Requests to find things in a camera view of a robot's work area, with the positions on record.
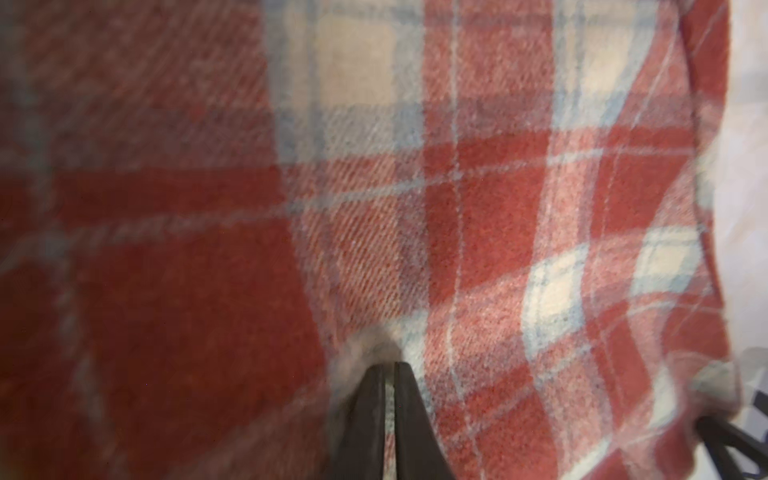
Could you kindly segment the red plaid skirt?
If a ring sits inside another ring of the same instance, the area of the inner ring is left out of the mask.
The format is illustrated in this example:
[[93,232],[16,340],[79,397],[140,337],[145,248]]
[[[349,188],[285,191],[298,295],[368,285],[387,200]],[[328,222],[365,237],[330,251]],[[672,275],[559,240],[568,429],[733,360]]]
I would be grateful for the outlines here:
[[733,401],[725,1],[5,1],[1,474],[684,479]]

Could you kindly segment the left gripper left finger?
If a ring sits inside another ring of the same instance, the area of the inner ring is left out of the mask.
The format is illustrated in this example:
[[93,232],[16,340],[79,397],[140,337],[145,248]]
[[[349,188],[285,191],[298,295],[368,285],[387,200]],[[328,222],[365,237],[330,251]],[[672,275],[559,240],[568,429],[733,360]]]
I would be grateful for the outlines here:
[[385,367],[374,365],[366,370],[354,396],[330,479],[382,479],[385,420]]

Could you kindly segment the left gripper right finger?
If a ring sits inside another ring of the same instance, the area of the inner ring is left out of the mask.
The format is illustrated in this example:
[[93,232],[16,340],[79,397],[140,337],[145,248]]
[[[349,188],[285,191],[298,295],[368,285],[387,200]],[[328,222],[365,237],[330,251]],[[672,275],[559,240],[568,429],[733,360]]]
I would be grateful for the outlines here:
[[435,437],[411,366],[394,364],[395,451],[398,480],[453,480]]

